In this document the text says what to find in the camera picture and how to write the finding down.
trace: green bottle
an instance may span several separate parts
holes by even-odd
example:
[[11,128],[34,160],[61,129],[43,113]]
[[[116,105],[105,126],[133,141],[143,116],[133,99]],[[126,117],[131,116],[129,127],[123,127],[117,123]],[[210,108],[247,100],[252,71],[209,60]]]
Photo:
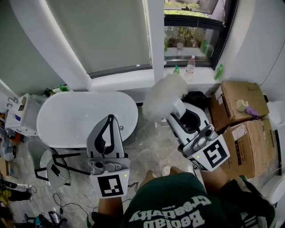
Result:
[[175,65],[175,70],[173,71],[173,74],[180,74],[179,67]]
[[69,91],[68,88],[62,84],[59,84],[59,89],[62,91],[62,92],[67,92]]
[[217,69],[217,73],[216,73],[214,79],[217,80],[222,75],[222,73],[223,73],[223,64],[221,64],[219,66],[219,68]]

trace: window sill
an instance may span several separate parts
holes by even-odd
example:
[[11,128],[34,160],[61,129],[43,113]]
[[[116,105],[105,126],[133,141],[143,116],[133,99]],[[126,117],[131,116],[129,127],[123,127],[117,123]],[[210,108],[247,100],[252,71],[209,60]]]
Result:
[[189,58],[194,55],[195,57],[204,57],[205,55],[200,51],[199,48],[187,48],[184,47],[182,49],[181,54],[177,54],[177,48],[167,48],[167,51],[165,52],[165,57],[181,57],[181,56],[187,56],[188,60]]
[[[164,76],[173,73],[175,68],[165,68]],[[192,78],[185,77],[186,67],[179,67],[180,74],[188,85],[220,84],[215,80],[215,71],[210,67],[196,67]],[[153,69],[118,73],[92,79],[91,91],[120,91],[140,88],[150,88],[155,84]]]

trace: white cabinet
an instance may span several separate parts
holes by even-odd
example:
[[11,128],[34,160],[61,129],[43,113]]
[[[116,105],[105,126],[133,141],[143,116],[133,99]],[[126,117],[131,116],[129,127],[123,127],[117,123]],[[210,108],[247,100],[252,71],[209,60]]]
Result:
[[37,115],[41,105],[31,99],[29,94],[20,97],[18,101],[17,104],[12,102],[13,106],[8,110],[5,128],[10,128],[25,136],[38,136]]

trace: shoe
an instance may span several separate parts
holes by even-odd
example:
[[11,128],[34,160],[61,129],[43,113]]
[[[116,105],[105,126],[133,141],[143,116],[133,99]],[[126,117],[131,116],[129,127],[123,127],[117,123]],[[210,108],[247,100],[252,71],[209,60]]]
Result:
[[163,166],[162,167],[162,171],[161,171],[161,175],[162,176],[168,176],[170,174],[170,166]]

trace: cardboard box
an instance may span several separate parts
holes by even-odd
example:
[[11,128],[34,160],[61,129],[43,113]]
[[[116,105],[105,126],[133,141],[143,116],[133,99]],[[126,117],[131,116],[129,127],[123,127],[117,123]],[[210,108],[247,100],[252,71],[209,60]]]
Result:
[[0,173],[3,176],[8,176],[8,174],[9,174],[8,162],[3,158],[0,158]]
[[254,108],[260,118],[269,113],[266,101],[258,84],[244,81],[224,81],[210,100],[210,111],[216,131],[253,119],[245,112],[239,112],[236,101],[244,100]]
[[269,120],[247,121],[223,133],[231,157],[221,167],[229,178],[263,173],[277,153],[271,135]]

